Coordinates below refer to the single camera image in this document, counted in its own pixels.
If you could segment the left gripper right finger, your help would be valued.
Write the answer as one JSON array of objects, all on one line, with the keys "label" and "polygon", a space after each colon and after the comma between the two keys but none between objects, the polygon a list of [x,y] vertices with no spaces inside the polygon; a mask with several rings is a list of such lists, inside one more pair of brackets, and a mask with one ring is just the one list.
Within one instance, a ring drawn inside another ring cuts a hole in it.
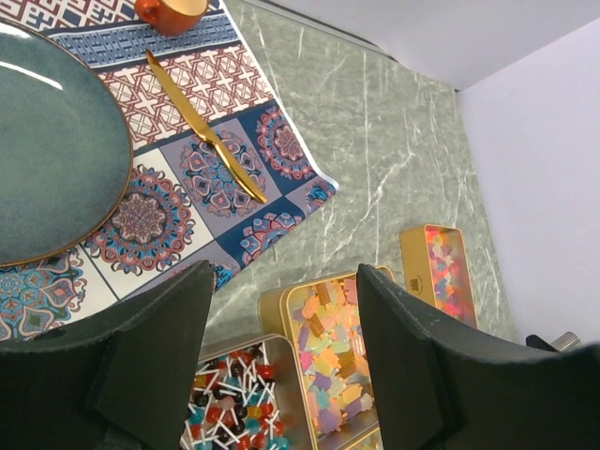
[{"label": "left gripper right finger", "polygon": [[387,449],[595,449],[599,348],[518,345],[460,322],[375,267],[360,322]]}]

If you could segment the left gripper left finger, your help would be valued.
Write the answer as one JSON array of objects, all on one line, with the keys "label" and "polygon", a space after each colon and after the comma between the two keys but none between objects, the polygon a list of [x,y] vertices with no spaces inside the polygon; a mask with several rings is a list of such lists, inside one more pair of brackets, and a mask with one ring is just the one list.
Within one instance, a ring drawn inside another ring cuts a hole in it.
[{"label": "left gripper left finger", "polygon": [[208,262],[1,345],[5,449],[175,449],[213,294]]}]

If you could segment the gold tin with lollipops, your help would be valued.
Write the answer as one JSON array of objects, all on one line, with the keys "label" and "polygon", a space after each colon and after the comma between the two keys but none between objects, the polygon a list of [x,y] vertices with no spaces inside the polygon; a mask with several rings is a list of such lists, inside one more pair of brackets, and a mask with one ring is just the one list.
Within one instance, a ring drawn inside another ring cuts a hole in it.
[{"label": "gold tin with lollipops", "polygon": [[181,449],[314,449],[291,343],[247,338],[201,355]]}]

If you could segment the metal candy scoop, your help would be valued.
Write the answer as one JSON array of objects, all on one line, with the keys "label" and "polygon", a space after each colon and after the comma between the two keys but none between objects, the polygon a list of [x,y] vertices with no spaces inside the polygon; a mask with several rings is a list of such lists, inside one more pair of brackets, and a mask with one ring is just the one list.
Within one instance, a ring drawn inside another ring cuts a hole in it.
[{"label": "metal candy scoop", "polygon": [[551,342],[547,342],[541,337],[532,334],[525,339],[527,347],[542,350],[546,352],[565,353],[574,350],[581,344],[580,338],[572,333],[565,332],[560,337],[557,337]]}]

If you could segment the gold tin with popsicle candies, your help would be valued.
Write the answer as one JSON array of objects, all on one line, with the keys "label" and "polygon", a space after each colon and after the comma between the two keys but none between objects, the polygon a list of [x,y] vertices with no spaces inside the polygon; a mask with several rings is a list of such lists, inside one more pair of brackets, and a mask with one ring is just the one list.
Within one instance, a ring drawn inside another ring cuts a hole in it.
[{"label": "gold tin with popsicle candies", "polygon": [[263,293],[262,330],[290,341],[315,449],[381,449],[356,274]]}]

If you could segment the teal ceramic plate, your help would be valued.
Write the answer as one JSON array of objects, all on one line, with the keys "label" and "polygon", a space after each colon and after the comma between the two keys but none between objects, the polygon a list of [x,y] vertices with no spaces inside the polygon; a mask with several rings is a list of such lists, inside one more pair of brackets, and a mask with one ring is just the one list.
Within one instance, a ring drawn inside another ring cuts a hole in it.
[{"label": "teal ceramic plate", "polygon": [[94,70],[38,32],[1,21],[1,264],[57,255],[125,195],[133,148]]}]

